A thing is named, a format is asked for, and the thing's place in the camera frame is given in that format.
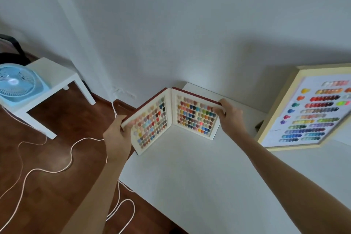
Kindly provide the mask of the person's left hand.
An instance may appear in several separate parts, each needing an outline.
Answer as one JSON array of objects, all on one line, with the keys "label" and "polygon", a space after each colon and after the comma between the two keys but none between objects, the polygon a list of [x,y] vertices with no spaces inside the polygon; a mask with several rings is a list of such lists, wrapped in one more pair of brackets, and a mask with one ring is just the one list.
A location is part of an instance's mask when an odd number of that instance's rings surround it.
[{"label": "person's left hand", "polygon": [[125,164],[131,150],[131,125],[121,127],[126,115],[118,115],[103,133],[108,162]]}]

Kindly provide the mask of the person's right hand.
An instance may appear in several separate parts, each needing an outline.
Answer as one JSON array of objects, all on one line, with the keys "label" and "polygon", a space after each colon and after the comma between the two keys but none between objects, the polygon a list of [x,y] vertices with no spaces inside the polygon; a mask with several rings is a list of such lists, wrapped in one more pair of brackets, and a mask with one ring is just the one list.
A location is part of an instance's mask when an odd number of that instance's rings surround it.
[{"label": "person's right hand", "polygon": [[219,117],[223,131],[231,138],[236,139],[242,134],[246,134],[243,121],[243,111],[232,106],[226,99],[220,99],[219,103],[226,112],[226,117]]}]

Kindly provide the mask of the black chair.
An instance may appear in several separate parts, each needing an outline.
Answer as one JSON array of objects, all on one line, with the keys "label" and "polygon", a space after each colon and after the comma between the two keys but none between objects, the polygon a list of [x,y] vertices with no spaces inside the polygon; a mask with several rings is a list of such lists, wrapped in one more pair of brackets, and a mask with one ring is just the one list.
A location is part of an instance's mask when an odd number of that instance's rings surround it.
[{"label": "black chair", "polygon": [[10,63],[27,66],[31,60],[14,37],[0,34],[0,64]]}]

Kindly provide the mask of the light blue box fan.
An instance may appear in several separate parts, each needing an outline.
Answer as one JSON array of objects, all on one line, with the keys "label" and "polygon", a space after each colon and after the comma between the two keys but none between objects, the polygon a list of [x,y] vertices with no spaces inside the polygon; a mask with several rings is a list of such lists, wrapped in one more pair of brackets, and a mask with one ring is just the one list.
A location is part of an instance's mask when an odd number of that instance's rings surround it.
[{"label": "light blue box fan", "polygon": [[14,107],[50,90],[33,70],[19,64],[0,64],[0,101]]}]

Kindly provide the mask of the small white side table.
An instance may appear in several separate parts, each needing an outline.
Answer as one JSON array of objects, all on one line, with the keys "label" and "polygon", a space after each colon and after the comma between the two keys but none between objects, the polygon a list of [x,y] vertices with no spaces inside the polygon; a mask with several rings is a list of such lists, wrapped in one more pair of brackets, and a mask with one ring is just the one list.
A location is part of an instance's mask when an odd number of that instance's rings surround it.
[{"label": "small white side table", "polygon": [[49,59],[41,58],[26,66],[0,65],[0,105],[50,139],[56,134],[28,114],[32,108],[68,84],[75,82],[91,105],[96,102],[79,75]]}]

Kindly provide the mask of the person's left forearm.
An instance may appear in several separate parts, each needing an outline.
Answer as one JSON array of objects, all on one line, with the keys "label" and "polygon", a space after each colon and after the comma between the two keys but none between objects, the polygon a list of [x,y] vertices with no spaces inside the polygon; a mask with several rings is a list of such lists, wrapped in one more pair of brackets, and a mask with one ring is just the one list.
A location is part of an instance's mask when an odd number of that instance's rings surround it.
[{"label": "person's left forearm", "polygon": [[60,234],[102,234],[128,156],[108,157],[102,172]]}]

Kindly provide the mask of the framed nail colour chart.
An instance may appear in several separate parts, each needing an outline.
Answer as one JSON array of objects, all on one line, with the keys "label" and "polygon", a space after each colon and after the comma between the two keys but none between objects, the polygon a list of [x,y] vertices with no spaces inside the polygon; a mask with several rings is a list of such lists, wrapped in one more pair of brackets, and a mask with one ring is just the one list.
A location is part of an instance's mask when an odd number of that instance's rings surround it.
[{"label": "framed nail colour chart", "polygon": [[255,140],[268,151],[321,147],[351,123],[351,63],[296,66]]}]

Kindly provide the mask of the person's right forearm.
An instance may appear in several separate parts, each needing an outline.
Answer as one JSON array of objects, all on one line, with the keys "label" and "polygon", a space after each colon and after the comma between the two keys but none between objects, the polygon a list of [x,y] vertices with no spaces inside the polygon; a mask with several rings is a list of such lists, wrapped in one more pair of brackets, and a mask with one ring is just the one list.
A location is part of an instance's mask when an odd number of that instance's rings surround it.
[{"label": "person's right forearm", "polygon": [[227,135],[240,147],[301,234],[351,234],[351,210],[263,148],[246,132]]}]

